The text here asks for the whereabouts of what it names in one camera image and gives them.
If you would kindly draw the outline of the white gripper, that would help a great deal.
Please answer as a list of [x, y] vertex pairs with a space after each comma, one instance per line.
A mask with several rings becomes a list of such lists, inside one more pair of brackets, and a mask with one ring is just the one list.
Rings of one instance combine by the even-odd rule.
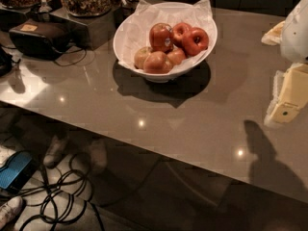
[[280, 44], [281, 55], [292, 63], [273, 78], [272, 100], [264, 123], [276, 128], [293, 121], [308, 104], [308, 0], [300, 0], [286, 17], [261, 38], [266, 45]]

